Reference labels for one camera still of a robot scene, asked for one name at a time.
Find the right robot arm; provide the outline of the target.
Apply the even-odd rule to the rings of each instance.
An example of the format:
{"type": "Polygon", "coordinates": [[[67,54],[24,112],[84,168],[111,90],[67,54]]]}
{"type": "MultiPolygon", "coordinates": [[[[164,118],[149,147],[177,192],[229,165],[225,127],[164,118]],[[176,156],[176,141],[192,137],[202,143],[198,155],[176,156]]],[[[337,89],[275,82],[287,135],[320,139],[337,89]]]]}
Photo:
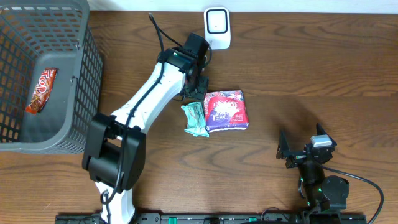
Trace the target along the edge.
{"type": "Polygon", "coordinates": [[[316,129],[317,134],[301,151],[291,150],[285,133],[281,131],[276,158],[285,159],[288,169],[299,169],[300,188],[309,206],[300,214],[301,223],[342,223],[341,211],[346,209],[349,182],[336,175],[325,175],[322,164],[333,158],[337,143],[320,124],[316,129]]]}

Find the teal snack wrapper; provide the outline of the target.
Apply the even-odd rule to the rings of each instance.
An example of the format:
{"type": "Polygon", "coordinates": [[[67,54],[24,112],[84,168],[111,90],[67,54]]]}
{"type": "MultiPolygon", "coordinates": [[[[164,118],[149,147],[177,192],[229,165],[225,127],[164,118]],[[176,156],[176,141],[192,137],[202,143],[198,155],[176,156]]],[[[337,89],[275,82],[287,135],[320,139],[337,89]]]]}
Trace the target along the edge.
{"type": "Polygon", "coordinates": [[[183,109],[187,117],[187,127],[185,128],[186,133],[192,134],[195,137],[210,136],[206,129],[202,102],[197,101],[187,105],[182,105],[181,109],[183,109]]]}

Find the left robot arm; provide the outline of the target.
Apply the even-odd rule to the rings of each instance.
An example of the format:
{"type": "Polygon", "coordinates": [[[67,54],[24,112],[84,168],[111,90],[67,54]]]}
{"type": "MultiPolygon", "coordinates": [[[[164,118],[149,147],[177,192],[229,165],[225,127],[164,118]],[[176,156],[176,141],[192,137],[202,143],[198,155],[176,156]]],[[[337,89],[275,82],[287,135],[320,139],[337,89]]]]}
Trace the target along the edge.
{"type": "Polygon", "coordinates": [[[211,58],[208,44],[162,51],[149,79],[126,104],[90,121],[82,167],[100,192],[103,223],[133,220],[132,189],[145,166],[146,135],[174,96],[204,98],[208,78],[200,75],[211,58]]]}

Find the red purple liners pack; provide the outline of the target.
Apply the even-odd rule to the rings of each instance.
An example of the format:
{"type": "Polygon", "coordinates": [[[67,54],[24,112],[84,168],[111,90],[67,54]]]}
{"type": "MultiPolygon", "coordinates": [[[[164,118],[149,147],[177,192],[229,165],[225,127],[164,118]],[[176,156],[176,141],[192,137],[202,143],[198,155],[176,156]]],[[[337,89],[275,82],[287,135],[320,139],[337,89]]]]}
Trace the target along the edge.
{"type": "Polygon", "coordinates": [[[209,133],[227,130],[245,130],[248,114],[241,90],[214,91],[204,98],[206,129],[209,133]]]}

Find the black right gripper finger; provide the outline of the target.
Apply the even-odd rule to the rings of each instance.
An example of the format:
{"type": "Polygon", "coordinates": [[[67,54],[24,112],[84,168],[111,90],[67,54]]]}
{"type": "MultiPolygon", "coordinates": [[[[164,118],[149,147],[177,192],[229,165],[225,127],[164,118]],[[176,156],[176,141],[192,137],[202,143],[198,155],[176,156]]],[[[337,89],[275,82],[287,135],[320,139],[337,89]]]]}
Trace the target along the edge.
{"type": "Polygon", "coordinates": [[[285,133],[283,131],[280,131],[276,158],[277,159],[286,159],[289,156],[290,156],[290,148],[289,148],[285,133]]]}
{"type": "MultiPolygon", "coordinates": [[[[323,134],[329,135],[329,134],[323,129],[323,127],[321,126],[320,123],[317,123],[317,125],[316,125],[316,130],[317,130],[317,135],[323,135],[323,134]]],[[[329,135],[329,137],[330,137],[331,140],[333,141],[333,145],[332,145],[331,147],[336,147],[336,146],[337,146],[336,141],[335,141],[330,135],[329,135]]]]}

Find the orange Top chocolate bar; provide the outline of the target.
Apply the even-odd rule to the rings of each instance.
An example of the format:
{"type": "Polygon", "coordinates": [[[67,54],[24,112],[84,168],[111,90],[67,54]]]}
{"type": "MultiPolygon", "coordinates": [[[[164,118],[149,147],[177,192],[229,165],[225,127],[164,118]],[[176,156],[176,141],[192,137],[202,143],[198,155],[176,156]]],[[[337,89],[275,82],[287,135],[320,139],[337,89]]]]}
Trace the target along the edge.
{"type": "Polygon", "coordinates": [[[45,106],[57,77],[57,68],[45,68],[34,88],[32,99],[25,108],[25,112],[36,115],[45,106]]]}

